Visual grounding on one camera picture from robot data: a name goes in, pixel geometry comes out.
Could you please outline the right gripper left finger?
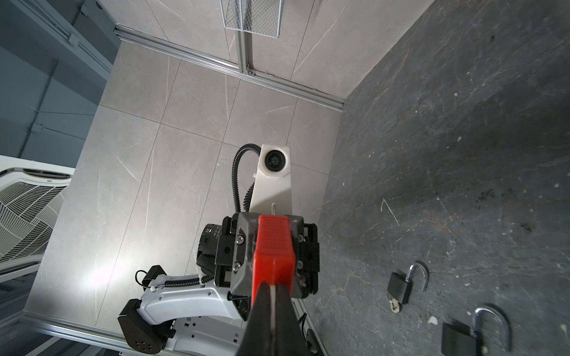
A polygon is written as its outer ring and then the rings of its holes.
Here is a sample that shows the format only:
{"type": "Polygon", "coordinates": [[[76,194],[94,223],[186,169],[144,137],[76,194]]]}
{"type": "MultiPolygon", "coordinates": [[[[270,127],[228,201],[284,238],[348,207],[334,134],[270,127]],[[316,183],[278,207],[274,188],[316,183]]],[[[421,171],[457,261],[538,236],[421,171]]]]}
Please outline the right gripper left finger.
{"type": "Polygon", "coordinates": [[[253,304],[237,356],[272,354],[272,297],[271,286],[261,283],[253,304]]]}

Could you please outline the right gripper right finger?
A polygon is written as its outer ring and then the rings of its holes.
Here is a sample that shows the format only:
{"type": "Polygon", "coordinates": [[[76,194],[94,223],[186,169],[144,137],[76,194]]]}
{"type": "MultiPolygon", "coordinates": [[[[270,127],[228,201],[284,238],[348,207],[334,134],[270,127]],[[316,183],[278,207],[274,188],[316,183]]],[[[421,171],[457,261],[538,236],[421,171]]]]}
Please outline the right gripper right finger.
{"type": "Polygon", "coordinates": [[[311,355],[285,285],[276,286],[275,355],[311,355]]]}

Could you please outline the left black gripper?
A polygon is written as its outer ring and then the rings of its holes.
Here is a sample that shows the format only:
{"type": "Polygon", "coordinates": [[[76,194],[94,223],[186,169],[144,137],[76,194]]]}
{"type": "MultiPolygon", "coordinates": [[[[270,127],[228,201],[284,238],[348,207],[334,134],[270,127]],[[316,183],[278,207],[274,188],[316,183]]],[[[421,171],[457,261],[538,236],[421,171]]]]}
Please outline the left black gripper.
{"type": "Polygon", "coordinates": [[[215,226],[215,286],[255,299],[261,284],[282,285],[291,298],[319,290],[318,228],[296,215],[242,212],[215,226]]]}

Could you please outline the red padlock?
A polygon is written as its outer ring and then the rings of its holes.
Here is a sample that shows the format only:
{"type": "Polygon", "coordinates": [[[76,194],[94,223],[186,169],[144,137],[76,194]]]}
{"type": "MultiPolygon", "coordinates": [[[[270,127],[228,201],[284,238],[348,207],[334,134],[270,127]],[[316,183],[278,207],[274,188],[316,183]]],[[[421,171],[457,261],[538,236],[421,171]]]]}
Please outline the red padlock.
{"type": "Polygon", "coordinates": [[[289,218],[276,215],[261,215],[253,258],[252,305],[258,286],[285,285],[292,292],[295,269],[295,252],[289,218]]]}

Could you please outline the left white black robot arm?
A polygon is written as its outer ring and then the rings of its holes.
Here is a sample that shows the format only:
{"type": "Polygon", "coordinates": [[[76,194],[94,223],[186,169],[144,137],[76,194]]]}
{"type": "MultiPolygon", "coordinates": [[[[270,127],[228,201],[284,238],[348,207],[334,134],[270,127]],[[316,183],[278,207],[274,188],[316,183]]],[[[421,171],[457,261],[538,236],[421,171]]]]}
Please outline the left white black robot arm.
{"type": "Polygon", "coordinates": [[[319,289],[318,229],[299,216],[237,213],[203,230],[198,275],[161,266],[136,274],[143,287],[118,322],[136,352],[320,355],[294,300],[319,289]]]}

